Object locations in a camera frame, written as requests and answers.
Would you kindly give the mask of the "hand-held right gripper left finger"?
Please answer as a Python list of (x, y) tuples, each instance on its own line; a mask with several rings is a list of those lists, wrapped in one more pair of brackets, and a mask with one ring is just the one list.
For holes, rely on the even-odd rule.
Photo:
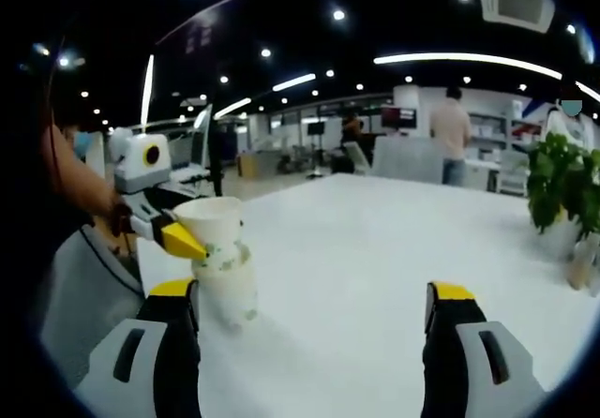
[(196, 281), (155, 286), (137, 316), (92, 350), (85, 406), (96, 417), (199, 417)]

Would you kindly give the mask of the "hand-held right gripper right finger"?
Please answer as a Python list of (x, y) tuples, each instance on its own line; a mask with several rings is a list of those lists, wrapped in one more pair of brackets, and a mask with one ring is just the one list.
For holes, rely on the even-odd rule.
[(425, 335), (423, 417), (528, 417), (543, 402), (531, 354), (466, 288), (427, 284)]

